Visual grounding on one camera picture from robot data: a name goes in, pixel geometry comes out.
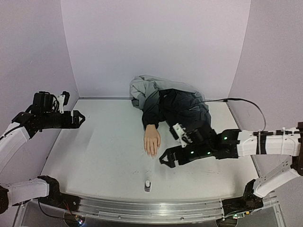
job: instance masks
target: white backdrop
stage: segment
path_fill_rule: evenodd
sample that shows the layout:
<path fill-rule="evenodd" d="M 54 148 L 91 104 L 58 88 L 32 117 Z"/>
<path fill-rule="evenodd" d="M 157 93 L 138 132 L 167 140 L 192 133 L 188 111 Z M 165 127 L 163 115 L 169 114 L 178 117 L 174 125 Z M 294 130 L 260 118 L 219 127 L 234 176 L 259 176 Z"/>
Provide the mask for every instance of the white backdrop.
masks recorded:
<path fill-rule="evenodd" d="M 250 0 L 62 0 L 80 96 L 129 96 L 149 74 L 227 97 L 243 45 Z"/>

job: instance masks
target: white wall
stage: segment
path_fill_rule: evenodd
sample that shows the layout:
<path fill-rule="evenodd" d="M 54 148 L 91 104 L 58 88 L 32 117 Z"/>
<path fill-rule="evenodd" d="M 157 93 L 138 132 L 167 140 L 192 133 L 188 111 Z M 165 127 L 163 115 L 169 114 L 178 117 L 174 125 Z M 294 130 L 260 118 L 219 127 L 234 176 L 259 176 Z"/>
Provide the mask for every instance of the white wall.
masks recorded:
<path fill-rule="evenodd" d="M 32 104 L 34 93 L 46 90 L 78 99 L 62 23 L 60 0 L 0 1 L 0 134 Z M 0 175 L 0 182 L 19 182 L 40 174 L 60 130 L 45 130 L 25 144 Z M 0 215 L 9 227 L 15 208 Z"/>
<path fill-rule="evenodd" d="M 253 0 L 239 67 L 230 97 L 254 101 L 267 130 L 296 127 L 303 121 L 303 1 Z M 263 127 L 258 110 L 231 103 L 243 129 Z M 266 173 L 286 157 L 257 156 Z M 288 227 L 302 226 L 303 177 L 277 189 Z"/>
<path fill-rule="evenodd" d="M 129 96 L 134 76 L 190 83 L 227 97 L 250 0 L 62 0 L 80 96 Z"/>

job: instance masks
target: fingers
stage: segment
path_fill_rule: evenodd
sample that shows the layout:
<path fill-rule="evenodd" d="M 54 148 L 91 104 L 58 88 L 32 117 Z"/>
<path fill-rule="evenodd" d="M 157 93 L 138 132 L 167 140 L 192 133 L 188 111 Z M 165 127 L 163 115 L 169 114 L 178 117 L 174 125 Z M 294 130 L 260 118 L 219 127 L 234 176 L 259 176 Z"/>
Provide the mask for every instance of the fingers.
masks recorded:
<path fill-rule="evenodd" d="M 149 139 L 147 139 L 146 146 L 147 146 L 147 155 L 150 156 L 151 155 L 151 147 L 150 147 L 150 140 Z"/>
<path fill-rule="evenodd" d="M 155 154 L 154 157 L 156 157 L 157 154 L 158 154 L 158 139 L 155 139 L 155 140 L 153 141 L 153 146 L 154 146 L 154 154 Z"/>
<path fill-rule="evenodd" d="M 144 150 L 145 152 L 147 152 L 147 139 L 144 138 Z"/>
<path fill-rule="evenodd" d="M 161 145 L 161 136 L 158 135 L 158 148 L 160 147 L 160 145 Z"/>
<path fill-rule="evenodd" d="M 151 146 L 151 157 L 153 158 L 155 156 L 153 140 L 150 141 L 150 146 Z"/>

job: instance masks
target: cable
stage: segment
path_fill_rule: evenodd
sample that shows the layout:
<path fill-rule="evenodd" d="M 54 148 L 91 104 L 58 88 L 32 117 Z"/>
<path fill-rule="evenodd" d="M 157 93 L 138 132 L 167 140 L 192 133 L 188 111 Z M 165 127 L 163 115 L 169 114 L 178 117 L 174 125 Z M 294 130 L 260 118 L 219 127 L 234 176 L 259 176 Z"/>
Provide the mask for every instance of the cable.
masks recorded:
<path fill-rule="evenodd" d="M 1 137 L 0 137 L 0 140 L 3 139 L 4 137 L 6 137 L 8 134 L 10 134 L 12 131 L 14 131 L 14 130 L 16 130 L 16 129 L 18 129 L 18 128 L 21 128 L 21 127 L 23 127 L 23 126 L 18 125 L 18 126 L 16 126 L 15 128 L 12 128 L 12 129 L 9 130 L 8 132 L 6 132 L 6 133 L 4 134 L 4 136 L 1 136 Z"/>
<path fill-rule="evenodd" d="M 63 201 L 63 204 L 65 205 L 65 207 L 66 207 L 66 209 L 69 211 L 69 213 L 75 218 L 75 221 L 78 223 L 77 216 L 74 215 L 74 214 L 71 212 L 71 210 L 70 210 L 70 208 L 69 208 L 69 206 L 68 206 L 68 203 L 67 203 L 66 201 Z M 56 219 L 60 219 L 60 220 L 71 221 L 71 220 L 68 219 L 68 218 L 62 218 L 62 217 L 58 217 L 58 216 L 52 216 L 52 215 L 49 215 L 49 214 L 45 213 L 45 212 L 42 210 L 42 207 L 41 207 L 39 198 L 38 198 L 38 205 L 39 205 L 39 208 L 40 208 L 41 212 L 42 212 L 44 215 L 46 215 L 46 216 L 48 216 L 48 217 L 50 217 L 50 218 L 56 218 Z"/>
<path fill-rule="evenodd" d="M 67 219 L 62 218 L 62 217 L 52 216 L 52 215 L 49 215 L 49 214 L 45 213 L 45 212 L 42 210 L 42 207 L 41 207 L 41 204 L 40 204 L 39 199 L 38 199 L 38 205 L 39 205 L 39 208 L 40 208 L 41 212 L 42 212 L 44 215 L 46 215 L 46 216 L 48 216 L 48 217 L 51 217 L 51 218 L 56 218 L 56 219 L 61 219 L 61 220 L 67 220 Z"/>
<path fill-rule="evenodd" d="M 247 100 L 247 99 L 244 99 L 244 98 L 222 98 L 222 99 L 216 99 L 216 100 L 208 100 L 208 101 L 202 101 L 201 103 L 206 103 L 206 102 L 218 102 L 218 101 L 224 101 L 224 102 L 227 102 L 228 100 L 230 101 L 244 101 L 244 102 L 247 102 L 247 103 L 250 103 L 250 104 L 253 104 L 259 111 L 260 113 L 262 114 L 262 117 L 263 117 L 263 121 L 264 121 L 264 128 L 262 131 L 265 130 L 266 128 L 266 119 L 265 119 L 265 116 L 262 112 L 262 110 L 260 109 L 260 107 L 255 104 L 254 102 L 250 101 L 250 100 Z"/>
<path fill-rule="evenodd" d="M 57 97 L 55 95 L 52 95 L 52 96 L 55 98 L 55 102 L 57 103 L 57 106 L 52 111 L 52 112 L 55 112 L 55 111 L 58 111 L 58 109 L 59 109 L 59 101 L 58 101 L 58 99 L 57 99 Z"/>
<path fill-rule="evenodd" d="M 26 112 L 26 113 L 29 113 L 29 111 L 31 111 L 32 107 L 33 107 L 33 105 L 30 105 L 30 106 L 27 108 L 27 110 L 25 110 L 25 112 Z"/>

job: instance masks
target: sleeve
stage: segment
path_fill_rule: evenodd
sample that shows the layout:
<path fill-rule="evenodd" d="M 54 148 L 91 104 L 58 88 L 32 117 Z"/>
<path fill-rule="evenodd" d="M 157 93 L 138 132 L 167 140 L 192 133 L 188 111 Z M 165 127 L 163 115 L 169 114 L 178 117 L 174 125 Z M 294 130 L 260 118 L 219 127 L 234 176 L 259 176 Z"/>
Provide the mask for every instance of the sleeve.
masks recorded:
<path fill-rule="evenodd" d="M 151 94 L 146 98 L 143 108 L 142 122 L 144 129 L 148 124 L 156 125 L 156 128 L 159 126 L 159 91 L 154 89 Z"/>

